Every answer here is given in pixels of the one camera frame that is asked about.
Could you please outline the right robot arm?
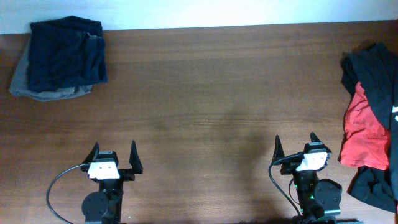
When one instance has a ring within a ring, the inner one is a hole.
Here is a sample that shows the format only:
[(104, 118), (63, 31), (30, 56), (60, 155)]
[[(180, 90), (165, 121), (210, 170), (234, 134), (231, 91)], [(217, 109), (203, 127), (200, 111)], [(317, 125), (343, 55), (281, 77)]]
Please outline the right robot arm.
[[(331, 150), (317, 137), (310, 133), (310, 142), (302, 152), (286, 156), (280, 141), (275, 137), (275, 148), (272, 162), (268, 168), (271, 182), (289, 201), (297, 215), (292, 223), (299, 224), (348, 224), (359, 223), (359, 220), (339, 220), (342, 186), (331, 179), (319, 179), (317, 173), (327, 166)], [(272, 168), (280, 166), (281, 175), (291, 175), (298, 197), (295, 203), (291, 193), (285, 193), (272, 176)]]

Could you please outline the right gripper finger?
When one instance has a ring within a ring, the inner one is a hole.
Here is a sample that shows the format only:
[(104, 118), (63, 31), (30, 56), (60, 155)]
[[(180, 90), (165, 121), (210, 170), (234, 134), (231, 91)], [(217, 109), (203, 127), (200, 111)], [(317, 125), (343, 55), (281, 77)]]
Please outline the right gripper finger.
[(275, 148), (272, 156), (272, 161), (278, 161), (279, 159), (285, 157), (284, 150), (282, 147), (282, 143), (280, 141), (280, 137), (278, 135), (275, 136)]
[(331, 150), (318, 138), (318, 136), (314, 133), (310, 133), (311, 144), (314, 146), (320, 146), (322, 149), (325, 149), (327, 153), (331, 153)]

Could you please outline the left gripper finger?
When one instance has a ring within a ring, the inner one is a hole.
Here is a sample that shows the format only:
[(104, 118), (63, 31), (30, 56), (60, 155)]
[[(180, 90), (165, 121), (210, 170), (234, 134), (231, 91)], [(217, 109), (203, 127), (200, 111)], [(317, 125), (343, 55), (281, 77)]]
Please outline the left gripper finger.
[(96, 142), (95, 145), (93, 146), (91, 152), (84, 159), (83, 164), (89, 164), (89, 163), (95, 161), (98, 156), (99, 151), (100, 151), (100, 145)]
[(143, 173), (143, 166), (142, 166), (141, 160), (139, 158), (139, 155), (137, 153), (137, 147), (136, 147), (135, 141), (132, 141), (132, 144), (131, 144), (129, 163), (131, 165), (131, 169), (132, 169), (133, 173), (135, 173), (135, 174)]

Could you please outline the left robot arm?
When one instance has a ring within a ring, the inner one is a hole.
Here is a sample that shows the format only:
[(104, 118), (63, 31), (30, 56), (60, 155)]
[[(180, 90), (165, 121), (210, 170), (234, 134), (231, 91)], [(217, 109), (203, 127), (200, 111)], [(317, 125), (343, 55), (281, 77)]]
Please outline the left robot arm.
[(83, 161), (81, 171), (99, 184), (99, 190), (90, 193), (82, 202), (81, 210), (85, 223), (115, 224), (121, 222), (123, 186), (143, 173), (143, 166), (137, 153), (136, 143), (131, 144), (128, 169), (118, 168), (119, 160), (114, 151), (100, 151), (96, 143)]

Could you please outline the dark green t-shirt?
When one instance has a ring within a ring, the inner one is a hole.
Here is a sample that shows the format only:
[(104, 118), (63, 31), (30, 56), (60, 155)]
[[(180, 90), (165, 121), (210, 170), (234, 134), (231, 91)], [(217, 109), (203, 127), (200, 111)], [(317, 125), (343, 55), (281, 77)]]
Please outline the dark green t-shirt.
[(350, 94), (357, 82), (362, 84), (369, 105), (378, 121), (391, 134), (389, 180), (397, 198), (397, 54), (382, 42), (356, 53), (347, 53), (341, 61), (342, 84)]

